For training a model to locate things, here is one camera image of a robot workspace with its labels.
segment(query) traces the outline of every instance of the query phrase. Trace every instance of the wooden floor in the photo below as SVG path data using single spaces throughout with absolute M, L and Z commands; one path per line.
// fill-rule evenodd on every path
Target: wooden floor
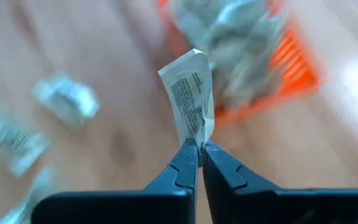
M 325 84 L 315 94 L 214 132 L 213 140 L 282 187 L 358 187 L 358 1 L 288 0 Z M 0 218 L 43 167 L 60 190 L 142 189 L 178 149 L 156 74 L 173 58 L 148 1 L 0 1 L 0 101 L 51 149 L 21 179 L 0 165 Z M 59 70 L 94 87 L 95 120 L 70 131 L 30 91 Z M 198 223 L 211 223 L 202 175 Z

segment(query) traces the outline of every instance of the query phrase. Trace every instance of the white paper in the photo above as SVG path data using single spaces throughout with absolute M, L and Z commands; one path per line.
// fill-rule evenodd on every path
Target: white paper
M 0 224 L 30 224 L 33 209 L 55 192 L 55 184 L 53 170 L 43 169 L 34 179 L 28 195 L 0 220 Z
M 25 174 L 49 146 L 45 134 L 23 127 L 6 106 L 0 105 L 0 161 L 14 175 Z
M 170 1 L 176 27 L 191 45 L 208 51 L 219 106 L 249 105 L 280 89 L 282 68 L 270 69 L 285 16 L 264 0 Z
M 72 81 L 64 72 L 39 81 L 33 94 L 41 104 L 75 129 L 83 127 L 99 110 L 99 100 L 94 91 Z
M 202 150 L 214 129 L 212 77 L 206 53 L 193 49 L 158 71 L 171 102 L 180 145 Z

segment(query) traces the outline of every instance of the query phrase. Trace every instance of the crumpled paper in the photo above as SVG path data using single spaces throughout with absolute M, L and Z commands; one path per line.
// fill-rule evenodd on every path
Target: crumpled paper
M 175 25 L 209 54 L 216 104 L 235 107 L 274 94 L 282 69 L 269 69 L 285 19 L 272 16 L 264 0 L 170 1 Z
M 82 128 L 88 120 L 93 119 L 100 107 L 90 87 L 74 82 L 63 72 L 39 81 L 33 94 L 42 105 L 75 129 Z
M 208 56 L 193 49 L 159 70 L 158 74 L 171 102 L 180 145 L 188 138 L 194 139 L 200 156 L 203 156 L 215 119 Z
M 14 175 L 26 173 L 49 146 L 45 134 L 23 127 L 7 106 L 0 105 L 0 161 Z
M 53 170 L 45 168 L 34 179 L 29 193 L 13 208 L 0 224 L 31 224 L 31 213 L 41 200 L 56 192 Z

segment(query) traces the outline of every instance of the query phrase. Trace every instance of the floor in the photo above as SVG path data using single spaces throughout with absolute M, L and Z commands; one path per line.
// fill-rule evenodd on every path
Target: floor
M 287 0 L 285 8 L 298 18 L 325 84 L 216 130 L 213 140 L 282 187 L 358 187 L 358 1 Z M 21 179 L 0 165 L 0 218 L 43 167 L 57 171 L 60 190 L 141 189 L 155 178 L 178 149 L 155 74 L 171 60 L 149 0 L 0 1 L 0 101 L 52 140 Z M 62 125 L 30 94 L 60 70 L 100 97 L 99 115 L 82 131 Z M 197 220 L 211 223 L 202 187 Z

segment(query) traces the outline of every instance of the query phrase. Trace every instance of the orange basket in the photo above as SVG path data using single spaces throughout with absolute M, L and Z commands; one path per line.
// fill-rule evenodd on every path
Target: orange basket
M 168 0 L 159 0 L 159 7 L 164 7 L 167 2 Z M 279 0 L 271 0 L 269 3 L 273 13 L 279 10 Z M 175 27 L 169 15 L 162 14 L 162 18 L 166 22 L 168 29 L 168 46 L 176 57 L 180 57 L 189 51 L 190 46 Z M 215 129 L 317 90 L 321 83 L 317 72 L 318 69 L 307 48 L 303 45 L 298 31 L 296 20 L 294 18 L 289 19 L 285 27 L 284 38 L 272 58 L 272 68 L 285 65 L 283 85 L 278 94 L 259 100 L 253 105 L 240 106 L 234 110 L 215 109 Z

